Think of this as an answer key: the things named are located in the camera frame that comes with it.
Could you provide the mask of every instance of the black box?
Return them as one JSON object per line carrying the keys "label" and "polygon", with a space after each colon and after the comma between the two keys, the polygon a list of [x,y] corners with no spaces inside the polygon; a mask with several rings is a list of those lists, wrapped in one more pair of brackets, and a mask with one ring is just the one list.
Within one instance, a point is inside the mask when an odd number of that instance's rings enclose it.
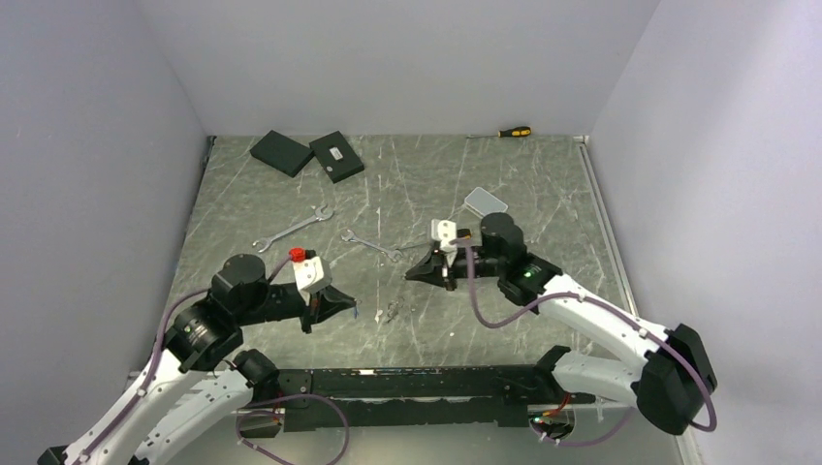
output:
{"label": "black box", "polygon": [[296,176],[313,155],[310,148],[274,131],[269,131],[251,147],[252,157],[291,177]]}
{"label": "black box", "polygon": [[363,161],[339,131],[322,136],[309,146],[334,184],[365,170]]}

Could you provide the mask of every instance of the large wrench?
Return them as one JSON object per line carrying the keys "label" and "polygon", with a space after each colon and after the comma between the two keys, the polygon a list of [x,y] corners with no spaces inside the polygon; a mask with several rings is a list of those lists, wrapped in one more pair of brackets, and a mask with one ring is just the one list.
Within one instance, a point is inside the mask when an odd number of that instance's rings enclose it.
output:
{"label": "large wrench", "polygon": [[385,254],[386,257],[391,259],[392,262],[396,262],[400,258],[402,258],[402,252],[400,252],[396,249],[394,249],[394,250],[386,249],[385,247],[380,247],[379,245],[374,244],[373,242],[368,242],[367,240],[360,239],[351,230],[345,230],[345,232],[340,237],[342,238],[342,240],[345,240],[347,242],[359,242],[359,243],[361,243],[362,245],[364,245],[366,247],[370,247],[374,250],[378,250],[378,251],[382,252],[383,254]]}
{"label": "large wrench", "polygon": [[279,239],[285,237],[286,235],[288,235],[290,233],[301,230],[302,228],[305,228],[306,226],[308,226],[312,223],[316,223],[318,221],[328,220],[332,216],[333,216],[333,208],[327,208],[327,206],[323,203],[322,205],[320,205],[320,206],[318,206],[317,208],[314,209],[314,216],[312,216],[311,218],[308,218],[306,220],[302,220],[299,223],[292,226],[291,228],[289,228],[289,229],[287,229],[283,232],[278,232],[277,234],[275,234],[271,237],[261,237],[261,238],[255,240],[254,242],[252,242],[251,247],[255,247],[257,249],[257,253],[262,254],[263,252],[267,251],[271,247],[271,244],[273,244],[274,241],[279,240]]}

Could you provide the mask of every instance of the yellow and black screwdriver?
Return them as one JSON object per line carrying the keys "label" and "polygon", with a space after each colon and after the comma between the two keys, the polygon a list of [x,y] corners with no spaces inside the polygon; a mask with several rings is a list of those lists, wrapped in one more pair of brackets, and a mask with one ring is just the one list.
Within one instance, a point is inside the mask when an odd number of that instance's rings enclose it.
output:
{"label": "yellow and black screwdriver", "polygon": [[528,126],[517,126],[516,128],[506,129],[496,133],[496,136],[468,136],[466,139],[482,139],[482,138],[527,138],[531,135],[531,128]]}

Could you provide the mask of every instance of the table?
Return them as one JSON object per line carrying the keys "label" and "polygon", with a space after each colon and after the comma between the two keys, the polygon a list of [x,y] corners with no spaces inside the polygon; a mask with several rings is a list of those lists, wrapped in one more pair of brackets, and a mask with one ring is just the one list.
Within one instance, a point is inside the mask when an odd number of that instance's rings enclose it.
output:
{"label": "table", "polygon": [[[312,137],[298,137],[308,143]],[[402,279],[425,248],[393,263],[378,252],[344,242],[340,232],[385,246],[425,239],[430,220],[453,219],[478,231],[479,218],[462,207],[481,186],[508,203],[529,250],[561,266],[581,284],[622,305],[612,259],[601,233],[578,143],[567,136],[526,139],[466,139],[465,136],[350,137],[365,171],[332,184],[312,160],[295,178],[249,155],[259,138],[218,138],[179,259],[171,298],[207,286],[234,254],[253,253],[251,242],[284,230],[327,203],[333,217],[282,239],[265,254],[270,268],[292,247],[316,250],[331,264],[333,284],[358,300],[302,334],[297,321],[250,326],[245,345],[282,368],[448,366],[533,363],[553,345],[602,356],[568,326],[526,315],[501,329],[479,325],[464,282],[455,292]],[[291,281],[287,267],[275,282]],[[391,322],[377,323],[378,310],[403,302]],[[486,318],[513,311],[493,279],[479,282]]]}

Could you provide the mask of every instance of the red cap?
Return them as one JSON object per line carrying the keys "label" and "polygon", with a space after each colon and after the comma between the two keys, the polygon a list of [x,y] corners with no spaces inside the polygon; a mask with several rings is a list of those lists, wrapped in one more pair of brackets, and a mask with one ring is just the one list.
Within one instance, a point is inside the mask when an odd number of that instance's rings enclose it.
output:
{"label": "red cap", "polygon": [[305,260],[305,249],[301,249],[300,247],[296,247],[288,251],[288,255],[291,256],[291,261],[294,263],[300,263]]}

